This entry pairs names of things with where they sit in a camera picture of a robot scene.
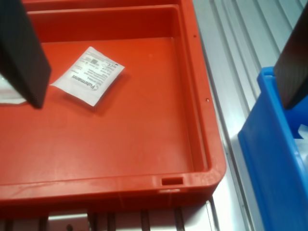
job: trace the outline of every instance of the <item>small hole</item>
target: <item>small hole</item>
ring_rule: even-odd
[[[183,184],[183,178],[163,178],[162,185],[175,185],[175,184]]]
[[[68,224],[66,226],[66,231],[74,231],[73,226],[71,224]]]

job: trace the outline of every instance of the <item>white plastic item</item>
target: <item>white plastic item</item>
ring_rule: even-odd
[[[26,100],[0,74],[0,103],[20,104]]]
[[[295,143],[304,162],[306,171],[308,171],[308,127],[301,125],[298,129],[298,133],[302,139],[295,139]]]
[[[94,106],[123,69],[124,66],[89,47],[51,85]]]

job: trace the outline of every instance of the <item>metal surface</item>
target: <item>metal surface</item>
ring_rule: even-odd
[[[47,227],[48,231],[90,231],[86,211],[50,214]]]
[[[264,230],[237,133],[260,93],[261,67],[276,63],[306,2],[194,0],[227,159],[226,175],[206,205],[97,214],[97,231]],[[25,230],[36,231],[38,225]]]

